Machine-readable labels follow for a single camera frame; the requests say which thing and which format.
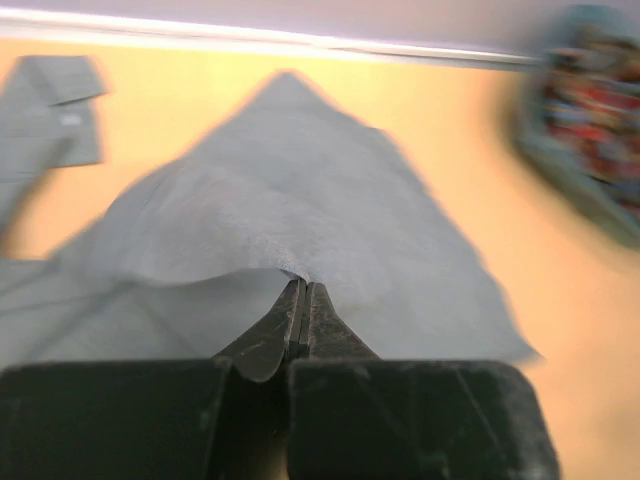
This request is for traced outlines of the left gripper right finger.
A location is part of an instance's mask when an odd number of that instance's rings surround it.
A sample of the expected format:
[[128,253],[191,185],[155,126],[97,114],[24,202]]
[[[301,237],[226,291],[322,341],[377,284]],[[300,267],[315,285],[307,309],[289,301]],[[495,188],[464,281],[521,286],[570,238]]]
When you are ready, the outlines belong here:
[[535,391],[495,361],[385,361],[308,286],[287,372],[293,479],[556,479]]

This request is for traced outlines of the grey long sleeve shirt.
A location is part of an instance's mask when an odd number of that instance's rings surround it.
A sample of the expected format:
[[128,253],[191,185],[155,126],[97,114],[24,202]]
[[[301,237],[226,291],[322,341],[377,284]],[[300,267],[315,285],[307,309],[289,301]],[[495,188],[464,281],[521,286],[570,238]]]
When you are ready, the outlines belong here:
[[275,76],[45,260],[1,263],[1,362],[207,358],[293,279],[386,359],[533,349],[390,140]]

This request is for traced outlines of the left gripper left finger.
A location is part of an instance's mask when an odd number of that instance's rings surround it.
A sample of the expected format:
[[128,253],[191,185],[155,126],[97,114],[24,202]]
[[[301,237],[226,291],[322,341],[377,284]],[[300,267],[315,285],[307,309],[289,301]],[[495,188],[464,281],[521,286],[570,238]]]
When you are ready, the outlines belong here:
[[262,479],[286,437],[290,282],[205,360],[54,362],[1,374],[5,479]]

